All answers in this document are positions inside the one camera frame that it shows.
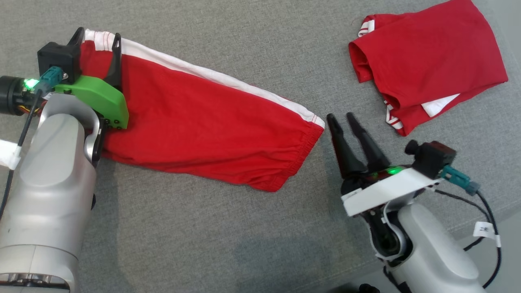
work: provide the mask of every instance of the gray tablecloth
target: gray tablecloth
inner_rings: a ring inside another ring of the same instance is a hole
[[[408,138],[385,123],[381,97],[372,83],[357,82],[349,59],[347,44],[366,15],[418,11],[439,2],[4,0],[0,74],[36,77],[37,50],[49,41],[66,43],[78,26],[119,32],[288,97],[324,119],[330,112],[342,117],[353,111],[394,163],[411,161],[403,153],[409,139],[439,140],[459,151],[455,167],[481,182],[497,217],[506,217],[520,206],[521,75],[487,1],[475,3],[496,33],[509,82]],[[16,140],[23,120],[1,116],[0,137]],[[3,169],[0,178],[6,174]],[[327,130],[277,193],[105,160],[80,256],[82,289],[315,292],[347,282],[378,261],[363,222],[343,210],[340,184]],[[458,237],[471,233],[479,216],[471,206],[438,195],[421,201]]]

